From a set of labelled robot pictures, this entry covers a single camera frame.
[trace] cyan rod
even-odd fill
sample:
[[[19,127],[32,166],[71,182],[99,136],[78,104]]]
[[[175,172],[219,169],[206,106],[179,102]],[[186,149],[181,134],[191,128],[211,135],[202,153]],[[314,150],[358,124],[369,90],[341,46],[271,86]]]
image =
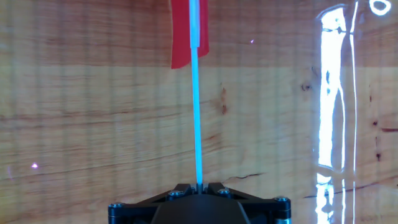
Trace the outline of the cyan rod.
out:
[[[200,100],[199,100],[199,65],[198,47],[200,44],[200,6],[199,0],[190,0],[190,42],[192,62],[192,93],[193,93],[193,122],[195,128],[195,162],[197,172],[197,183],[203,182],[203,169],[201,161],[201,130],[200,130]]]

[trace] wood grain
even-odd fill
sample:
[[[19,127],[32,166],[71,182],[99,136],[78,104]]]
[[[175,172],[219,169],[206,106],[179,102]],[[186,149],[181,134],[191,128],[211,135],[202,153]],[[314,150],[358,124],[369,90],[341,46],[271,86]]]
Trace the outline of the wood grain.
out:
[[[343,43],[346,164],[334,168],[335,133],[330,170],[318,164],[316,16],[336,2],[209,0],[210,54],[200,60],[205,181],[286,195],[295,223],[321,223],[317,207],[331,194],[317,195],[321,174],[332,178],[333,205],[322,208],[333,211],[330,223],[396,223],[391,3],[377,17],[360,1],[356,111]],[[190,67],[169,69],[170,19],[167,1],[0,2],[0,223],[106,223],[112,202],[195,182]],[[343,118],[333,119],[338,127]]]

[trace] screw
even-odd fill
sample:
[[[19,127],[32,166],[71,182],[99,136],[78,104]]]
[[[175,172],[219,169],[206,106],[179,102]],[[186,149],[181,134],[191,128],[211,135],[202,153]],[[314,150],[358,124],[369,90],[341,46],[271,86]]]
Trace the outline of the screw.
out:
[[[288,201],[288,198],[285,196],[278,196],[278,197],[274,197],[274,200],[277,202],[286,202],[286,201]]]
[[[169,196],[172,196],[172,197],[182,196],[183,194],[184,194],[184,192],[182,192],[181,190],[172,190],[169,192]]]
[[[112,203],[110,205],[110,207],[112,207],[112,208],[121,208],[123,206],[124,206],[124,203],[122,203],[122,202],[116,202],[116,203]]]
[[[217,190],[217,193],[219,194],[229,194],[229,189],[226,187],[224,189],[219,189]]]

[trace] red tape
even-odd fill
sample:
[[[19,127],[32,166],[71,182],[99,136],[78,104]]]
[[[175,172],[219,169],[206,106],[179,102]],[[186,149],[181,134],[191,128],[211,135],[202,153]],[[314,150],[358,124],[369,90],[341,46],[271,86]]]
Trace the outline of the red tape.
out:
[[[200,46],[198,57],[209,52],[208,3],[200,1]],[[170,0],[173,20],[172,69],[191,62],[189,0]]]

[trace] black base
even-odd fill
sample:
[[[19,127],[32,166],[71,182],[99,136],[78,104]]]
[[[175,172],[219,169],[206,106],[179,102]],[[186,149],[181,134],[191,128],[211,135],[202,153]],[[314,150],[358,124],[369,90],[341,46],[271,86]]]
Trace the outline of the black base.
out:
[[[289,199],[261,199],[221,183],[210,183],[204,190],[177,184],[142,202],[108,207],[109,224],[274,224],[290,223],[290,218]]]

